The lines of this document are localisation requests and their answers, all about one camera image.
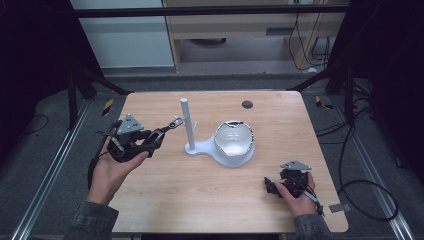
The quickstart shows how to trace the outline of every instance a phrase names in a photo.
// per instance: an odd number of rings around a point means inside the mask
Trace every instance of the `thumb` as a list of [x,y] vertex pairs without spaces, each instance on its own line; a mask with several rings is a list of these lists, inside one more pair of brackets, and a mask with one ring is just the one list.
[[286,201],[292,201],[294,200],[294,197],[291,195],[291,193],[289,192],[289,190],[286,188],[286,186],[284,186],[283,184],[276,182],[275,186],[277,187],[278,191],[280,192],[281,196],[283,196],[284,199],[286,199]]
[[132,170],[140,166],[148,156],[149,152],[144,151],[142,153],[137,154],[137,156],[135,156],[128,162],[125,162],[125,170],[127,174],[129,174]]

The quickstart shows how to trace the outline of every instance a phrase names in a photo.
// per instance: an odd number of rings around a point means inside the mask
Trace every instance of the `light wood table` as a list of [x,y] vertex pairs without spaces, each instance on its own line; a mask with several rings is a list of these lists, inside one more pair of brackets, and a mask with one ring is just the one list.
[[[327,165],[298,92],[143,92],[128,96],[121,119],[131,113],[153,130],[182,117],[187,98],[196,141],[205,141],[220,123],[241,120],[253,130],[256,151],[246,165],[230,169],[207,155],[184,151],[186,129],[170,130],[162,147],[125,180],[110,206],[119,210],[114,232],[282,233],[294,232],[284,199],[266,192],[264,177],[278,181],[281,163],[296,159],[312,167],[316,194],[332,232],[344,232],[343,212]],[[245,109],[242,102],[253,102]]]

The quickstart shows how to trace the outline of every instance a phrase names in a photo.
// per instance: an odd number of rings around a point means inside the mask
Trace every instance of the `gray sleeve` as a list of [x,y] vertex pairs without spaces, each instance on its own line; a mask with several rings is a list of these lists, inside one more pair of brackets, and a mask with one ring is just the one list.
[[81,202],[63,239],[111,239],[118,214],[105,205]]
[[306,214],[294,218],[296,236],[300,240],[333,239],[324,218],[318,214]]

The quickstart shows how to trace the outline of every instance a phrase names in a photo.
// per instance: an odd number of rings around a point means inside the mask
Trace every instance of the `white wall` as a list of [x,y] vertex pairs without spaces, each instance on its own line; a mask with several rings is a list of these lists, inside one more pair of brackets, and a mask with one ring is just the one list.
[[[160,0],[71,0],[75,9],[162,7]],[[164,17],[80,19],[101,68],[173,67]]]

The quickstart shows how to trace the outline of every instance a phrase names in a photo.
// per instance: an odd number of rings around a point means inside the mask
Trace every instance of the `bowl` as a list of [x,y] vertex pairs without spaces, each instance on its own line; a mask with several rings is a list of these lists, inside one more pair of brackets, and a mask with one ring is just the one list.
[[252,150],[253,131],[244,122],[231,120],[223,122],[214,134],[215,146],[220,155],[240,159]]

